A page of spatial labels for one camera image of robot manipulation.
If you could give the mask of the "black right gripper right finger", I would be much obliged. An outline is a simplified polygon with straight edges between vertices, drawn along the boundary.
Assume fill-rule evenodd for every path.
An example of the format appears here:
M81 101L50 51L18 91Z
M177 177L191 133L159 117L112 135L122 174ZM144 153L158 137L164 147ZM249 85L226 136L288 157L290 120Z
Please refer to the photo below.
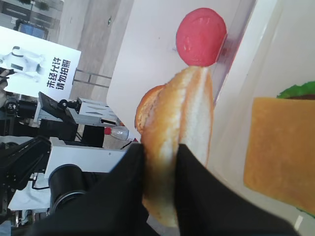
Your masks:
M180 144L174 203L182 236L297 236L286 220L243 199Z

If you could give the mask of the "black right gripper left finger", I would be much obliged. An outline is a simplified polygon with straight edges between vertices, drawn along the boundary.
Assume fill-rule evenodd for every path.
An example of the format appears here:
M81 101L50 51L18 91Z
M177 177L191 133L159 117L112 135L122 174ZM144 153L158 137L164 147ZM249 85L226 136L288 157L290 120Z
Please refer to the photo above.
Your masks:
M34 224L33 236L147 236L142 205L144 154L129 147L115 168L87 194Z

